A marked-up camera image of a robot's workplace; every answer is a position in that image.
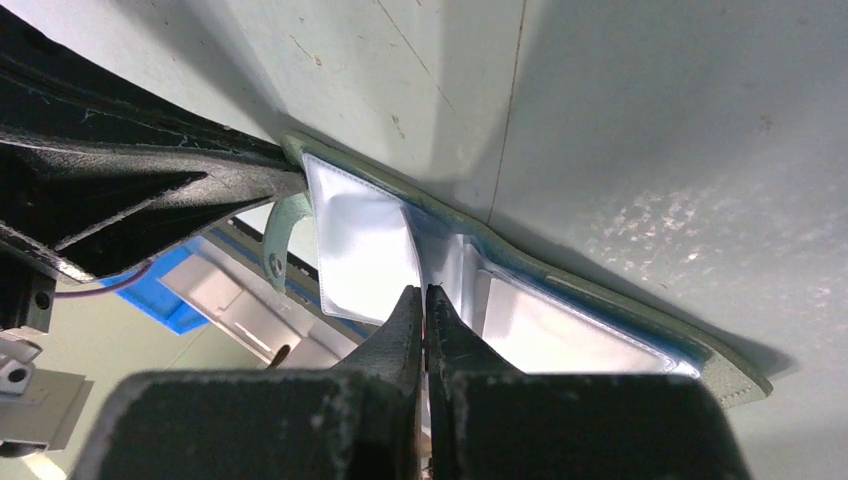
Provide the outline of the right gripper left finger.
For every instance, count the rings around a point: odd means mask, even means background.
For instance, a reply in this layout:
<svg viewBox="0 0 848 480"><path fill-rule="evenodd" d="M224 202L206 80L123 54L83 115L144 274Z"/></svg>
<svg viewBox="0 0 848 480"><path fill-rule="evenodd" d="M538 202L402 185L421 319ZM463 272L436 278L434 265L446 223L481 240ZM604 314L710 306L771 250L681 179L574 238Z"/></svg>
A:
<svg viewBox="0 0 848 480"><path fill-rule="evenodd" d="M100 411L76 479L416 479L422 295L328 369L146 371Z"/></svg>

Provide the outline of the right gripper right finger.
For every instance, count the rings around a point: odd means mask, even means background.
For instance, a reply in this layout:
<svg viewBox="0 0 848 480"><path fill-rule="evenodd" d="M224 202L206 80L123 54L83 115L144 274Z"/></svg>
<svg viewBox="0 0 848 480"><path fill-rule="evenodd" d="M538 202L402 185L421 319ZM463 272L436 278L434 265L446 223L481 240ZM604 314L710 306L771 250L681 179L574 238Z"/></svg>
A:
<svg viewBox="0 0 848 480"><path fill-rule="evenodd" d="M713 396L661 374L526 374L425 294L437 479L746 479Z"/></svg>

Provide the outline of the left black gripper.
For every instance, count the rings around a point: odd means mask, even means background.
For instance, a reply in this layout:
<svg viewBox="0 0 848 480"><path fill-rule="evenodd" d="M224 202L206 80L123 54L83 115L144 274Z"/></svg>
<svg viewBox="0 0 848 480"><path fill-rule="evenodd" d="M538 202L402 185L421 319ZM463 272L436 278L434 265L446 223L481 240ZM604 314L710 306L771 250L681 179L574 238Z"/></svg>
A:
<svg viewBox="0 0 848 480"><path fill-rule="evenodd" d="M2 11L2 331L49 332L56 279L39 270L80 282L117 275L305 188L281 147L182 109Z"/></svg>

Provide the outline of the blue card wallet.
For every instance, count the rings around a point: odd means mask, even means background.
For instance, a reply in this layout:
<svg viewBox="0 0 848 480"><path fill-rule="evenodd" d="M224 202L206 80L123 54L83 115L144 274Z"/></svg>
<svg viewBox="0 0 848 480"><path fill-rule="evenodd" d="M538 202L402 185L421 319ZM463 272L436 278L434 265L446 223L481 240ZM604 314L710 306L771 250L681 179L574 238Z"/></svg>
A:
<svg viewBox="0 0 848 480"><path fill-rule="evenodd" d="M405 287L437 285L468 327L527 373L686 376L726 408L772 393L764 373L703 329L538 260L355 155L301 133L285 135L282 148L308 189L274 205L264 267L280 285L292 230L311 219L324 314L380 325Z"/></svg>

